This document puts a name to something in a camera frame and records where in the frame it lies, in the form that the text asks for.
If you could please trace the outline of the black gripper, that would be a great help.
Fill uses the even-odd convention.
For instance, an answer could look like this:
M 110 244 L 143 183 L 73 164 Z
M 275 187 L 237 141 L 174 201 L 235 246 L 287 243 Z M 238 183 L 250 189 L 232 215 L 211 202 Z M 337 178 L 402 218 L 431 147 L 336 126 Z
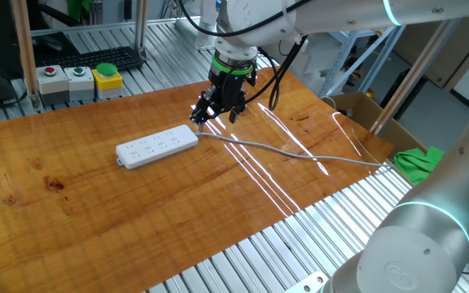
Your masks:
M 223 65 L 212 64 L 209 74 L 213 90 L 202 91 L 199 101 L 190 115 L 191 122 L 203 125 L 218 113 L 230 112 L 229 121 L 234 124 L 246 110 L 246 92 L 243 83 L 256 83 L 256 69 L 252 64 L 241 64 L 234 70 Z

